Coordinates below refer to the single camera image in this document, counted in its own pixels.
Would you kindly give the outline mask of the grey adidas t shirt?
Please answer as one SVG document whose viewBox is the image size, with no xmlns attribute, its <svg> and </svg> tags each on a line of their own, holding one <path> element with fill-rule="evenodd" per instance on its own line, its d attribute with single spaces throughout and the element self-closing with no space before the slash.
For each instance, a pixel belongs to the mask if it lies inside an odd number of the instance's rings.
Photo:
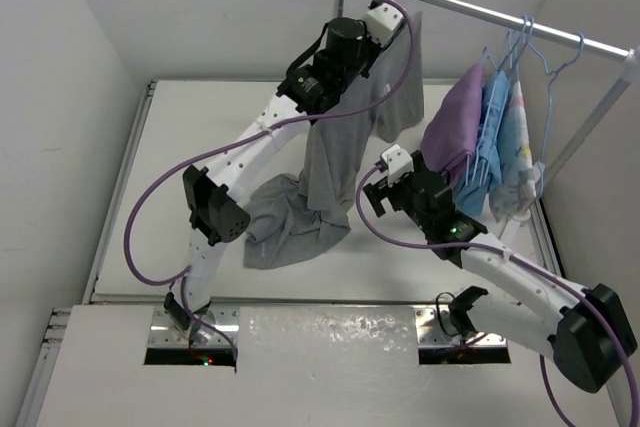
<svg viewBox="0 0 640 427">
<path fill-rule="evenodd" d="M 298 176 L 280 174 L 251 195 L 246 209 L 243 264 L 269 270 L 318 257 L 351 231 L 348 212 L 370 137 L 386 143 L 424 118 L 421 13 L 334 107 L 337 117 L 316 122 Z"/>
</svg>

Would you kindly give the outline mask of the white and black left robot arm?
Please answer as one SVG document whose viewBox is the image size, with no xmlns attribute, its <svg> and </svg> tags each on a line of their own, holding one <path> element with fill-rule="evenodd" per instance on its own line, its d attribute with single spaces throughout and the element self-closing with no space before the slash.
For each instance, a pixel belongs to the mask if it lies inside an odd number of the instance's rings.
<svg viewBox="0 0 640 427">
<path fill-rule="evenodd" d="M 336 107 L 350 85 L 366 78 L 378 58 L 413 24 L 398 13 L 389 19 L 334 18 L 287 68 L 265 109 L 231 145 L 198 168 L 189 162 L 182 182 L 189 208 L 188 265 L 164 300 L 171 320 L 183 331 L 210 303 L 209 284 L 227 244 L 250 225 L 239 201 L 257 174 L 292 139 L 319 120 L 340 117 Z"/>
</svg>

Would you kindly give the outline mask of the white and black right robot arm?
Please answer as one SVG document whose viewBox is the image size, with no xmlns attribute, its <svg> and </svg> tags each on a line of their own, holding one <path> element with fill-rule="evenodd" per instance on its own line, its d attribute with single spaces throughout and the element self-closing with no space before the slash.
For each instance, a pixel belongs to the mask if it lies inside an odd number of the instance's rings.
<svg viewBox="0 0 640 427">
<path fill-rule="evenodd" d="M 598 392 L 628 366 L 638 343 L 618 294 L 599 283 L 586 287 L 559 277 L 509 249 L 483 224 L 459 211 L 442 177 L 420 152 L 394 145 L 363 176 L 356 200 L 367 200 L 376 216 L 390 203 L 422 232 L 420 250 L 493 284 L 472 285 L 448 304 L 454 336 L 501 335 L 550 359 L 574 386 Z"/>
</svg>

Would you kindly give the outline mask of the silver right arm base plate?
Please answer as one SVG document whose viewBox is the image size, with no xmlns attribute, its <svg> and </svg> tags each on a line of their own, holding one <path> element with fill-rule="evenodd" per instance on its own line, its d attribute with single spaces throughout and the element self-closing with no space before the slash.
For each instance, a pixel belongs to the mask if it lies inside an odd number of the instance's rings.
<svg viewBox="0 0 640 427">
<path fill-rule="evenodd" d="M 480 332 L 467 340 L 459 335 L 453 337 L 445 333 L 436 316 L 436 306 L 426 304 L 414 308 L 414 321 L 418 346 L 430 349 L 454 347 L 505 348 L 507 340 L 496 334 Z"/>
</svg>

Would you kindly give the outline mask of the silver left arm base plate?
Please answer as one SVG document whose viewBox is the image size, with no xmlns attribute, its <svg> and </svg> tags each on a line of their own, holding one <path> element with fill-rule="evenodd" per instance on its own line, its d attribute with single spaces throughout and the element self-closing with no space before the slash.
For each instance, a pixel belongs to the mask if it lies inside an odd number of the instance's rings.
<svg viewBox="0 0 640 427">
<path fill-rule="evenodd" d="M 237 341 L 239 333 L 240 309 L 227 305 L 212 304 L 202 315 L 202 325 L 197 331 L 191 329 L 182 331 L 164 311 L 162 307 L 154 309 L 147 338 L 147 347 L 155 349 L 187 348 L 192 342 L 199 349 L 225 348 L 229 343 L 221 333 L 233 342 Z"/>
</svg>

